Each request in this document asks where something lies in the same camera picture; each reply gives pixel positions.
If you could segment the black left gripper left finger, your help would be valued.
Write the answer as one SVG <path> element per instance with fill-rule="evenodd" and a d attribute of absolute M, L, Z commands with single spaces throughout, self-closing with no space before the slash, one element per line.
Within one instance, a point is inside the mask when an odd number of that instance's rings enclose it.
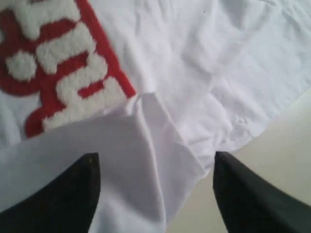
<path fill-rule="evenodd" d="M 87 233 L 101 190 L 99 155 L 87 153 L 52 182 L 0 214 L 2 233 Z"/>

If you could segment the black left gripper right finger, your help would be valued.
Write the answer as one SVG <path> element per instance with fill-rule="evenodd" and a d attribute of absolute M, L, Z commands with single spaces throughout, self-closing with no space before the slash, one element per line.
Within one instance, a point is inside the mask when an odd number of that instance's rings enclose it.
<path fill-rule="evenodd" d="M 229 233 L 309 233 L 311 207 L 225 151 L 215 154 L 213 192 Z"/>

